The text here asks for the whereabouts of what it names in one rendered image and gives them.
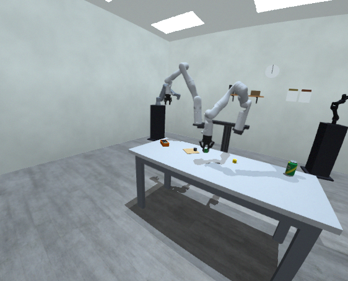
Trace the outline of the orange pocket multimeter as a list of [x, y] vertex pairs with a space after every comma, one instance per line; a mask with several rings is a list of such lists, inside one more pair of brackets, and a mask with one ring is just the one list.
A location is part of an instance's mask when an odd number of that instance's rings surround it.
[[163, 147], [169, 146], [169, 142], [167, 140], [160, 140], [160, 143], [162, 144]]

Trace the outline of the tan square mat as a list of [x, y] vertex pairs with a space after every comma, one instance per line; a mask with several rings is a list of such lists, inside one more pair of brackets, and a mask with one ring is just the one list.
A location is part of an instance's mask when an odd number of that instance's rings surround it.
[[191, 154], [191, 153], [200, 153], [200, 152], [198, 152], [198, 151], [194, 151], [193, 150], [194, 148], [192, 148], [192, 149], [183, 149], [187, 154]]

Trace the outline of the green drink can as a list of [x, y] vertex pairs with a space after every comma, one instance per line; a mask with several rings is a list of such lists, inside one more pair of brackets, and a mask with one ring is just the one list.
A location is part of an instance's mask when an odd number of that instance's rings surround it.
[[297, 168], [297, 162], [294, 161], [294, 160], [290, 160], [288, 162], [288, 165], [287, 165], [287, 168], [286, 168], [286, 171], [285, 171], [285, 174], [288, 175], [288, 176], [294, 176], [295, 174], [295, 170]]

